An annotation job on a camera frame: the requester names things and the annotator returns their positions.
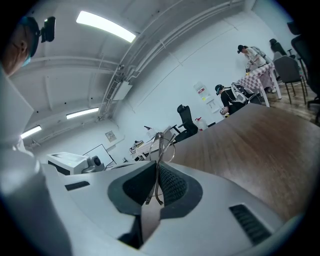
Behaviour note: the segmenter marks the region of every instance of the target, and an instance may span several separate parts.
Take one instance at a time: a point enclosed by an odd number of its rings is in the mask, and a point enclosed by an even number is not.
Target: wooden table
[[[303,212],[320,167],[320,127],[256,104],[175,147],[173,163],[235,182],[284,220]]]

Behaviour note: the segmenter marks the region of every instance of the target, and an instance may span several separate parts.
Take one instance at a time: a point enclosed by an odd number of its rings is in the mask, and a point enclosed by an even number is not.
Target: chair backrest
[[[274,55],[273,55],[273,62],[276,60],[276,59],[279,59],[280,57],[282,57],[283,55],[280,53],[280,52],[278,52],[278,51],[276,51],[275,53],[274,53]]]
[[[280,52],[282,55],[287,55],[287,53],[285,52],[285,50],[282,48],[281,44],[279,42],[277,42],[276,39],[271,39],[270,41],[271,44],[271,50],[275,53],[275,52]]]
[[[320,72],[317,62],[312,58],[312,53],[307,45],[307,41],[302,35],[299,35],[291,40],[291,45],[305,64],[308,72],[308,85],[312,91],[317,95],[320,95]]]
[[[298,63],[289,56],[281,56],[274,60],[275,70],[281,77],[282,82],[292,83],[300,81],[300,72]]]
[[[185,123],[183,127],[186,129],[186,131],[192,135],[196,134],[198,132],[198,127],[192,120],[189,106],[180,105],[176,111],[179,113],[182,123]]]

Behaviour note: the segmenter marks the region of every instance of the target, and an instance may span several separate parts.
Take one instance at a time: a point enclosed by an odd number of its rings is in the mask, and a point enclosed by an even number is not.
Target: person
[[[39,26],[33,17],[23,17],[13,31],[0,58],[8,77],[30,62],[39,43]]]
[[[243,53],[244,56],[248,59],[248,67],[250,68],[252,65],[256,65],[258,68],[261,68],[269,63],[272,63],[272,60],[258,47],[252,46],[243,46],[238,45],[238,54]],[[275,87],[271,87],[268,89],[268,92],[272,92],[273,94],[276,92]]]
[[[246,104],[237,102],[236,97],[231,91],[230,87],[224,87],[221,84],[218,84],[215,87],[216,95],[221,95],[221,101],[223,103],[224,109],[221,111],[221,115],[225,115],[229,112],[230,115],[244,107]]]

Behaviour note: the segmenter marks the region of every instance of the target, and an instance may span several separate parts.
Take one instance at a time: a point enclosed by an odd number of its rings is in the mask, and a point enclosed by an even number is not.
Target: ceiling light
[[[110,32],[118,37],[127,40],[130,43],[136,37],[134,34],[129,32],[122,26],[119,26],[110,20],[83,10],[80,12],[78,18],[76,19],[76,22]]]
[[[38,132],[38,131],[40,131],[40,130],[41,130],[41,127],[40,127],[40,125],[38,125],[38,126],[32,128],[32,129],[27,130],[26,132],[22,133],[22,134],[21,134],[21,138],[24,139],[25,137],[28,137],[28,136],[30,136],[31,134],[34,134],[34,133],[36,133],[36,132]]]
[[[85,115],[85,114],[97,112],[98,110],[99,110],[99,108],[98,108],[98,107],[95,107],[95,108],[91,108],[91,109],[87,109],[87,110],[75,112],[75,113],[72,113],[72,114],[67,114],[67,115],[66,115],[66,119],[76,118],[76,117],[78,117],[78,116],[82,116],[82,115]]]

